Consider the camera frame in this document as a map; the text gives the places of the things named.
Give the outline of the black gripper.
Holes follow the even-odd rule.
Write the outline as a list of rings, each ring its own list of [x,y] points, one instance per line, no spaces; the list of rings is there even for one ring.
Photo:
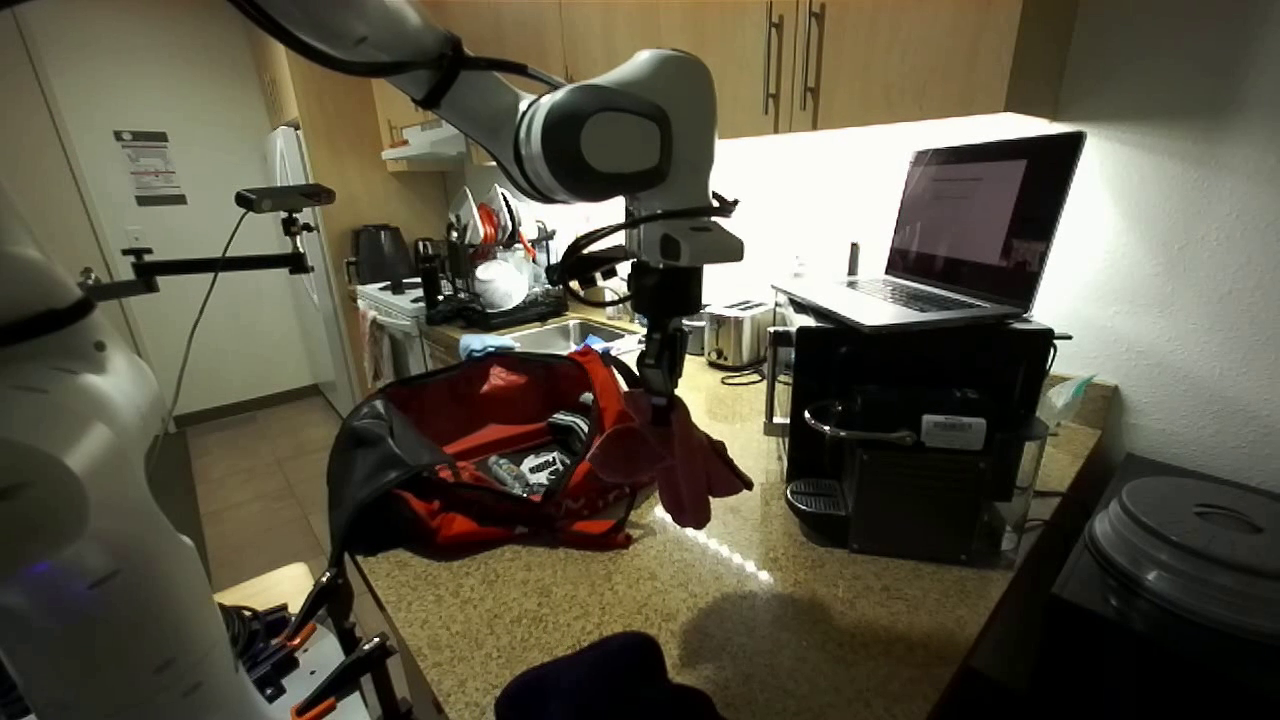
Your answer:
[[[701,270],[655,270],[635,261],[629,271],[630,312],[645,321],[639,382],[652,398],[670,398],[684,374],[684,321],[701,312]]]

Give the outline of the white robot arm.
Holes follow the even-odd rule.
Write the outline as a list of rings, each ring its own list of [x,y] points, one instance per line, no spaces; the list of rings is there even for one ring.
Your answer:
[[[734,263],[732,205],[710,193],[715,84],[701,58],[635,48],[625,66],[524,92],[510,61],[473,58],[425,0],[232,0],[294,58],[386,82],[481,145],[533,202],[625,202],[630,308],[645,316],[639,385],[670,398],[701,270]]]

